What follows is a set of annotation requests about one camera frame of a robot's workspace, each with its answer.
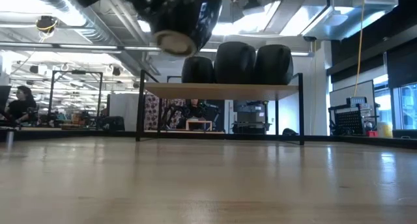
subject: black round cushion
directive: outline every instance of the black round cushion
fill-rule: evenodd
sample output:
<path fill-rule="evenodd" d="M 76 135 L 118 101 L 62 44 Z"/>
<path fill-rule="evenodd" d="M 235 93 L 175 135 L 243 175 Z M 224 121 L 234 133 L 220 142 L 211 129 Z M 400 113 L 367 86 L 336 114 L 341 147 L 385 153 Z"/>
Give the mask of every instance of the black round cushion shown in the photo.
<path fill-rule="evenodd" d="M 225 42 L 217 50 L 214 74 L 218 83 L 250 84 L 256 60 L 255 48 L 243 42 Z"/>
<path fill-rule="evenodd" d="M 284 45 L 267 45 L 258 50 L 253 82 L 260 85 L 288 85 L 294 75 L 291 50 Z"/>
<path fill-rule="evenodd" d="M 213 63 L 206 57 L 190 57 L 182 67 L 183 83 L 214 83 Z"/>

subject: woman with dark hair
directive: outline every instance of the woman with dark hair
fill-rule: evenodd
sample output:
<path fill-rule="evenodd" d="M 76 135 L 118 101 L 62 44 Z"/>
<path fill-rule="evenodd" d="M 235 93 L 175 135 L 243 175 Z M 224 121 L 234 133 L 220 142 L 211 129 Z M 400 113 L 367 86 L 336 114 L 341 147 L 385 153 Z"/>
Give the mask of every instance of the woman with dark hair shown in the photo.
<path fill-rule="evenodd" d="M 27 110 L 32 107 L 36 108 L 36 102 L 33 99 L 32 90 L 29 87 L 20 86 L 16 92 L 18 100 L 11 102 L 6 108 L 6 113 L 10 114 L 17 123 L 29 120 Z"/>

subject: patterned fabric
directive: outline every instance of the patterned fabric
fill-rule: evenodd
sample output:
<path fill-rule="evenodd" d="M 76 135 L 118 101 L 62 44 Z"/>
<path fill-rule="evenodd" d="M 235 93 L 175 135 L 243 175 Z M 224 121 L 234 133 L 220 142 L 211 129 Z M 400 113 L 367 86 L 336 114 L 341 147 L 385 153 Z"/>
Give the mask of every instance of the patterned fabric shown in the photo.
<path fill-rule="evenodd" d="M 166 108 L 166 103 L 168 101 L 169 104 L 175 104 L 179 106 L 183 106 L 185 104 L 185 100 L 164 100 L 162 102 L 162 111 Z M 147 94 L 145 97 L 145 130 L 156 130 L 158 128 L 158 104 L 159 98 L 153 94 Z M 176 112 L 174 117 L 171 120 L 171 129 L 175 129 L 181 118 L 181 113 Z"/>

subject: black metal frame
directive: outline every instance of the black metal frame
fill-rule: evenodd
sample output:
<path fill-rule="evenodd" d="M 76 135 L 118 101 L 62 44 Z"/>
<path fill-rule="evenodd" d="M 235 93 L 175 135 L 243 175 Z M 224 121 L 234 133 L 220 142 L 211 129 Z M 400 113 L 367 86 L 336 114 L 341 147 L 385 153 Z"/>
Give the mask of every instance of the black metal frame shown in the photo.
<path fill-rule="evenodd" d="M 78 75 L 85 75 L 85 74 L 99 74 L 100 75 L 100 82 L 99 82 L 99 88 L 98 88 L 97 116 L 96 116 L 96 119 L 98 119 L 99 116 L 100 116 L 100 104 L 101 104 L 101 101 L 102 101 L 103 72 L 79 71 L 77 73 L 77 72 L 74 72 L 74 71 L 60 71 L 60 70 L 53 70 L 52 71 L 50 102 L 49 102 L 49 106 L 48 106 L 48 119 L 51 119 L 53 87 L 55 85 L 55 82 L 59 81 L 59 78 L 61 78 L 61 77 L 58 77 L 55 80 L 55 74 L 58 74 L 58 73 L 63 74 L 63 75 L 69 74 L 69 73 L 78 74 Z"/>
<path fill-rule="evenodd" d="M 187 138 L 209 138 L 209 139 L 238 139 L 238 140 L 245 140 L 249 138 L 254 138 L 257 140 L 278 140 L 278 141 L 287 141 L 288 139 L 295 139 L 295 141 L 299 141 L 300 145 L 304 145 L 305 143 L 305 135 L 304 135 L 304 84 L 303 84 L 303 74 L 299 73 L 293 76 L 293 79 L 298 78 L 298 105 L 299 105 L 299 126 L 300 126 L 300 133 L 296 137 L 287 137 L 284 135 L 279 135 L 278 129 L 278 111 L 279 109 L 276 108 L 276 135 L 228 135 L 228 134 L 201 134 L 201 133 L 165 133 L 161 134 L 161 116 L 162 116 L 162 102 L 163 99 L 159 99 L 159 112 L 158 112 L 158 128 L 156 133 L 145 133 L 144 129 L 144 120 L 145 120 L 145 75 L 148 75 L 153 81 L 159 83 L 159 81 L 154 78 L 150 73 L 146 70 L 141 71 L 140 76 L 140 85 L 139 85 L 139 101 L 137 103 L 137 124 L 136 124 L 136 141 L 141 141 L 142 138 L 150 137 L 150 138 L 160 138 L 160 137 L 169 137 L 169 138 L 180 138 L 180 139 L 187 139 Z"/>

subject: wooden shelf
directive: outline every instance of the wooden shelf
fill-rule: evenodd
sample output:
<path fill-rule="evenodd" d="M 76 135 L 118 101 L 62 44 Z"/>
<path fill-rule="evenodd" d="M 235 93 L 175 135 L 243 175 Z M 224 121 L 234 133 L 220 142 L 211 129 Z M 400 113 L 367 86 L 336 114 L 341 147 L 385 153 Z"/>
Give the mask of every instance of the wooden shelf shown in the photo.
<path fill-rule="evenodd" d="M 164 99 L 280 100 L 298 92 L 298 86 L 197 83 L 146 83 L 145 89 Z"/>

